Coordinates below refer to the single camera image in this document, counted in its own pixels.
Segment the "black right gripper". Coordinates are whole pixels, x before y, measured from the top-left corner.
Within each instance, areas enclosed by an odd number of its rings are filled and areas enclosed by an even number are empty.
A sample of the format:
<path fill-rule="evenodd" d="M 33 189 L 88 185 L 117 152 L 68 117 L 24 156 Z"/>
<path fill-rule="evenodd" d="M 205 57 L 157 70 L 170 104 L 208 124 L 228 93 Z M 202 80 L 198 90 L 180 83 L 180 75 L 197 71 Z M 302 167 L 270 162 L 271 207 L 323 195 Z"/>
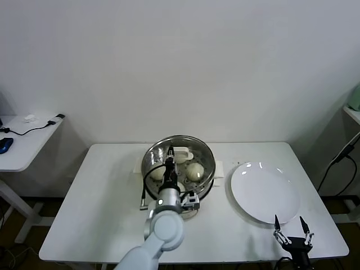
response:
<path fill-rule="evenodd" d="M 302 216 L 299 217 L 305 238 L 301 237 L 287 237 L 281 231 L 281 226 L 277 215 L 274 220 L 274 237 L 279 244 L 283 244 L 283 249 L 290 254 L 308 254 L 311 249 L 312 238 L 314 233 L 309 229 L 308 224 L 305 222 Z"/>

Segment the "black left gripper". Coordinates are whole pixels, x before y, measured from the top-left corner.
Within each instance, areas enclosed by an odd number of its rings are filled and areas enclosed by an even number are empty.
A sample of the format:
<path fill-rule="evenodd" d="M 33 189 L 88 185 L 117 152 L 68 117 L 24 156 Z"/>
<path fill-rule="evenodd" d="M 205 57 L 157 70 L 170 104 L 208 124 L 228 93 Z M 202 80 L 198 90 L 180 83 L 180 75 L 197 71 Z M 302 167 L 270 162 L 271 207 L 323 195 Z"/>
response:
<path fill-rule="evenodd" d="M 174 162 L 174 147 L 169 146 L 167 151 L 167 159 L 164 163 L 165 165 L 165 173 L 163 175 L 163 184 L 162 187 L 178 187 L 178 176 L 179 169 L 178 165 Z"/>

